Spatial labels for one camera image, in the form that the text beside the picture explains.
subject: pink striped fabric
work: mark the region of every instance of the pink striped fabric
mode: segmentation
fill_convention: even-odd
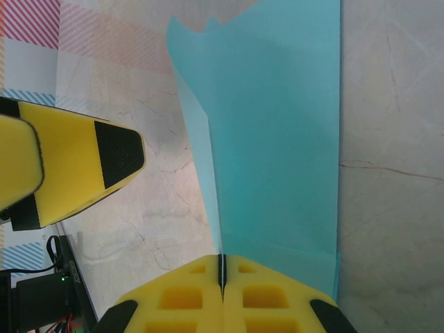
[[[59,49],[96,60],[171,73],[161,33],[65,1],[61,5]]]
[[[29,44],[58,48],[60,0],[5,0],[2,35]]]

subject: black cable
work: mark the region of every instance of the black cable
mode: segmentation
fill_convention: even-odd
[[[51,241],[54,240],[54,246],[55,246],[55,253],[54,254]],[[32,273],[43,273],[47,272],[53,268],[60,268],[61,264],[63,263],[63,254],[62,254],[62,244],[60,243],[60,238],[58,236],[52,235],[48,238],[48,241],[46,242],[46,250],[48,251],[49,257],[51,258],[51,261],[53,262],[53,265],[50,267],[46,267],[43,269],[37,269],[37,270],[30,270],[30,269],[20,269],[20,268],[11,268],[11,269],[5,269],[3,271],[0,271],[0,274],[12,274],[12,273],[24,273],[24,274],[32,274]]]

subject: wire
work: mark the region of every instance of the wire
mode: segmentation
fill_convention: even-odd
[[[55,326],[58,326],[59,324],[61,324],[67,317],[69,316],[69,314],[67,314],[65,317],[63,317],[62,319],[60,319],[57,323],[55,323],[54,325],[52,325],[47,331],[46,333],[49,333]]]
[[[52,240],[54,240],[55,252],[56,252],[57,256],[54,254],[54,251],[53,251],[53,248],[51,245]],[[53,268],[59,268],[61,266],[61,264],[63,263],[62,245],[60,243],[60,238],[55,235],[50,236],[48,238],[48,241],[46,242],[46,250],[48,251],[49,257],[51,258],[51,261],[53,262],[53,265],[51,265],[50,267],[46,267],[43,269],[37,269],[37,270],[11,268],[11,269],[5,269],[3,271],[0,271],[0,275],[12,274],[12,273],[24,273],[24,274],[43,273],[43,272],[47,272]]]

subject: red wire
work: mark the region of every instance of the red wire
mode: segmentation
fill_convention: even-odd
[[[69,314],[67,314],[65,317],[63,317],[62,319],[60,319],[57,323],[55,323],[54,325],[52,325],[47,331],[46,333],[49,333],[55,326],[57,326],[58,324],[60,324],[61,322],[63,322],[63,320],[65,320],[67,317],[69,316]]]

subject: white marble table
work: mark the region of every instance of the white marble table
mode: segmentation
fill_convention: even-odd
[[[89,2],[161,47],[172,15],[203,30],[254,0]],[[359,332],[444,331],[442,17],[442,0],[343,0],[339,303]],[[214,247],[171,73],[63,52],[58,65],[58,95],[86,96],[86,113],[146,140],[143,174],[63,223],[101,316]]]

